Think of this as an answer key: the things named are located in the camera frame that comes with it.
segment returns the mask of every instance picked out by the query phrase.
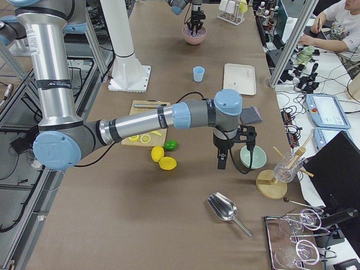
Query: person's hand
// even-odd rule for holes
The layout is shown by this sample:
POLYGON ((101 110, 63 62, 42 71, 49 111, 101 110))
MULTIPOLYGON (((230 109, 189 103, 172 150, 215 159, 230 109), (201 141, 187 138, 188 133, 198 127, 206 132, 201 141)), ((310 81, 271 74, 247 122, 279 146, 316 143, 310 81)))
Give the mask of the person's hand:
POLYGON ((300 45, 315 45, 315 39, 316 38, 312 38, 309 35, 302 35, 299 39, 299 44, 300 45))
POLYGON ((322 22, 321 22, 320 18, 317 18, 314 21, 313 26, 311 26, 311 32, 313 32, 314 34, 317 34, 321 31, 321 29, 322 29, 322 22))

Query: white tray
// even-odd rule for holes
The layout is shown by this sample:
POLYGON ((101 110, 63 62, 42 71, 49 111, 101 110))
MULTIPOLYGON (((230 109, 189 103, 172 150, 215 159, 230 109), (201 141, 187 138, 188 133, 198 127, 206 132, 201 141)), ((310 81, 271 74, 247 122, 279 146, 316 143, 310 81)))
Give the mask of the white tray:
POLYGON ((247 65, 225 64, 223 88, 234 89, 242 95, 255 95, 257 93, 255 68, 247 65))

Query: white t-shirt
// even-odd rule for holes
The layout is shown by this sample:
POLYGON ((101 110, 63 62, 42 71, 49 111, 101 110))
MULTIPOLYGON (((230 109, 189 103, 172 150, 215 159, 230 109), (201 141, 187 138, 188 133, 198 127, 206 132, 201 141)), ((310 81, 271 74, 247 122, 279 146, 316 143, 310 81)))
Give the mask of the white t-shirt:
POLYGON ((341 55, 357 62, 360 61, 360 15, 351 15, 345 10, 345 2, 341 0, 324 10, 326 20, 334 21, 329 39, 345 42, 349 50, 341 55))

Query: stainless steel scoop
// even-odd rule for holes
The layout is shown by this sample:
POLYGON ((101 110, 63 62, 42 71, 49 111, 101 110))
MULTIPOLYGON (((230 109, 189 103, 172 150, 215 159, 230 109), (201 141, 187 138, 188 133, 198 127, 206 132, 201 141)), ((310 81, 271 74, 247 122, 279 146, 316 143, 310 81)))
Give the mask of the stainless steel scoop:
POLYGON ((253 234, 236 218, 237 207, 233 201, 219 192, 208 198, 208 203, 219 219, 223 221, 233 220, 246 234, 251 237, 253 234))

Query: metal scoop handle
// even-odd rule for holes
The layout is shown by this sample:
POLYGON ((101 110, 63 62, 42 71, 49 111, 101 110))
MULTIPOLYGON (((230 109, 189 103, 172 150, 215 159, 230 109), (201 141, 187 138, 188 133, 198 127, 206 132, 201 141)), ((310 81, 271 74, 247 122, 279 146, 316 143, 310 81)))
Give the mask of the metal scoop handle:
POLYGON ((247 236, 253 236, 253 234, 237 218, 233 218, 232 220, 246 233, 247 236))

